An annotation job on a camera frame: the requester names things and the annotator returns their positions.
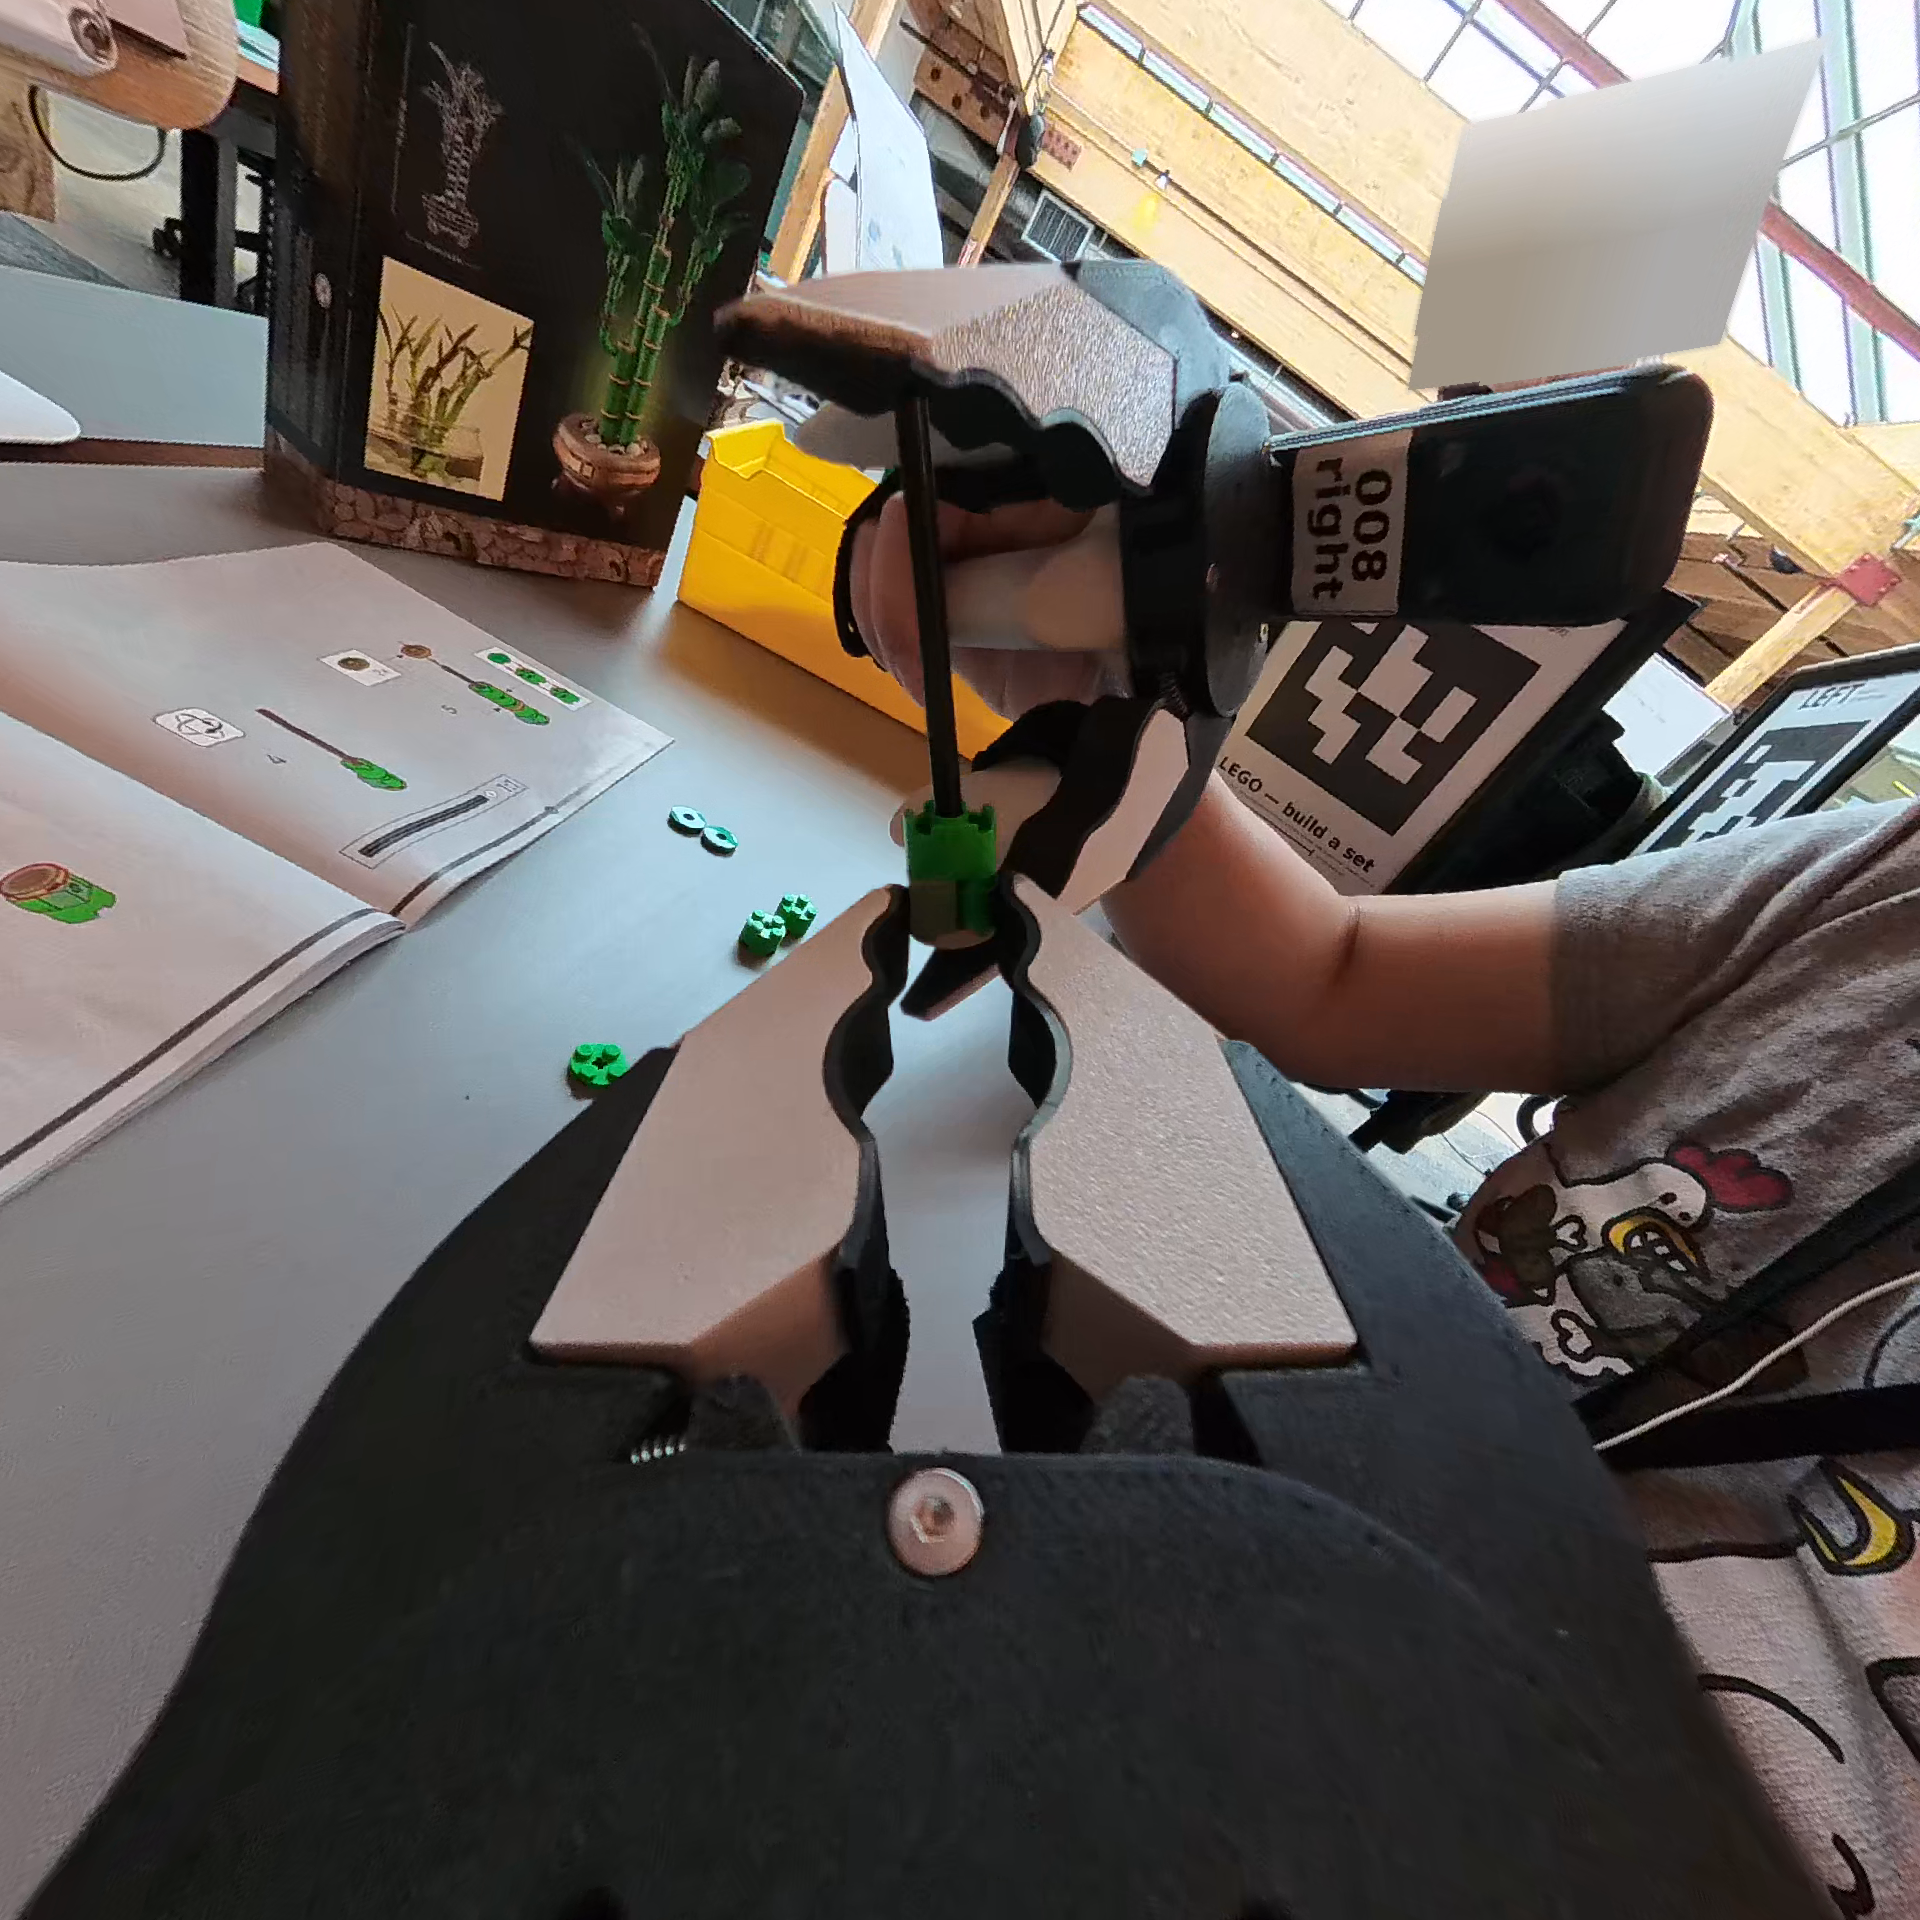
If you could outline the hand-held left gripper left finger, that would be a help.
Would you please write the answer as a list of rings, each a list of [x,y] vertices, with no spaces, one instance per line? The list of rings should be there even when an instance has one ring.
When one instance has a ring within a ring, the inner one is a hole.
[[[531,1327],[550,1361],[757,1380],[800,1414],[900,1313],[865,1110],[893,1071],[907,898],[812,931],[674,1049]]]

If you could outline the yellow bin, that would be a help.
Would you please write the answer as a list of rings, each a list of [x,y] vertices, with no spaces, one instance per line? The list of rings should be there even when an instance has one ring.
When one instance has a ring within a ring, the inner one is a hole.
[[[872,660],[844,652],[833,563],[852,512],[874,491],[862,470],[800,450],[779,419],[707,438],[678,597],[767,653],[907,728],[922,707]]]

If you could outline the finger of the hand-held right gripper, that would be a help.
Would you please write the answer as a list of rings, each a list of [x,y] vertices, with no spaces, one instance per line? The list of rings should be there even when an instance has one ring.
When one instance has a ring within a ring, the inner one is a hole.
[[[1010,916],[1015,880],[1070,914],[1104,899],[1178,828],[1200,776],[1188,725],[1161,700],[1054,700],[1022,714],[971,756],[971,800],[995,813],[992,917]]]
[[[1166,269],[869,269],[722,303],[718,344],[819,400],[804,454],[900,462],[922,402],[939,465],[1015,457],[1046,498],[1146,496],[1192,408],[1192,294]]]

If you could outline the dark set box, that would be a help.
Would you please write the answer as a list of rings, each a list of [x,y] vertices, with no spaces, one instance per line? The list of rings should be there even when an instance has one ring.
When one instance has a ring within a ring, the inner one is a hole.
[[[656,587],[801,110],[723,3],[284,3],[268,481],[324,536]]]

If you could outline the green round lego brick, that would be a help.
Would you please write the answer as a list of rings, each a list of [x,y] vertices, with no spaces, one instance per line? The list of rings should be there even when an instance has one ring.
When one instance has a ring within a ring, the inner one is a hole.
[[[926,948],[971,948],[995,931],[997,822],[982,804],[941,813],[935,800],[900,816],[910,935]]]

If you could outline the person's right forearm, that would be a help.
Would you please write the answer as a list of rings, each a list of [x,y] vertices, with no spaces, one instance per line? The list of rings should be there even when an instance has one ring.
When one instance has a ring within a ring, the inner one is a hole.
[[[1345,896],[1211,777],[1102,906],[1138,968],[1296,1082],[1574,1087],[1554,1030],[1549,880]]]

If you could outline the open instruction booklet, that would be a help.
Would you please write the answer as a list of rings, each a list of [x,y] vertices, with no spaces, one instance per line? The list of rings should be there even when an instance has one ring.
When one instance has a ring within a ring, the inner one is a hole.
[[[330,542],[1,566],[1,1194],[669,734]]]

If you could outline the person's printed grey shirt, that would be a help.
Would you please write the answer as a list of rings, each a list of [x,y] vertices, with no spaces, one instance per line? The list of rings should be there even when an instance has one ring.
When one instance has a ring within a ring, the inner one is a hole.
[[[1915,1169],[1915,804],[1847,805],[1554,885],[1549,1127],[1454,1238],[1519,1333],[1631,1428],[1915,1385],[1915,1217],[1754,1283]],[[1838,1916],[1917,1909],[1915,1450],[1821,1441],[1624,1475],[1696,1680]]]

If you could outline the framed marker sign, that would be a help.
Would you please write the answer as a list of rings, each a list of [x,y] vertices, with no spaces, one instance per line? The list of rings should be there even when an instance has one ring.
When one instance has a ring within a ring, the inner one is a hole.
[[[1631,852],[1917,796],[1917,643],[1798,667],[1720,739]]]
[[[1292,622],[1218,776],[1345,898],[1492,889],[1613,857],[1654,796],[1606,705],[1693,608],[1665,587],[1593,627]]]

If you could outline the black axle rod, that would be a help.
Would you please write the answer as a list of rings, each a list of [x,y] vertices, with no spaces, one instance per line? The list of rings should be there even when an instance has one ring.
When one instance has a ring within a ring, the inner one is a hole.
[[[938,476],[932,421],[923,394],[902,396],[896,414],[898,478],[904,501],[907,560],[923,680],[923,731],[929,797],[939,817],[965,811],[961,756],[956,739],[947,593],[941,553]]]

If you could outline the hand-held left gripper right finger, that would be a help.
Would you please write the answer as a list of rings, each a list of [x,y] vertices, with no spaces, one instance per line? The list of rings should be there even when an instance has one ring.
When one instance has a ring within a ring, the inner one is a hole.
[[[1029,877],[1000,892],[1010,1168],[1001,1380],[1344,1365],[1360,1336],[1223,1040]]]

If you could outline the person's right hand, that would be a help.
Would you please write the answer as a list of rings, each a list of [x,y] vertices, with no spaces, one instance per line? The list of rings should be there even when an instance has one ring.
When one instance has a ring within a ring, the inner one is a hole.
[[[1078,536],[1092,516],[1052,500],[1004,501],[970,512],[941,500],[938,537],[946,566],[995,553],[1052,547]],[[923,700],[919,627],[910,558],[907,503],[892,496],[874,522],[853,534],[848,561],[848,605],[875,663],[902,692]],[[1109,653],[1041,653],[952,646],[949,667],[995,714],[1015,719],[1031,707],[1102,697],[1134,690],[1125,660]]]

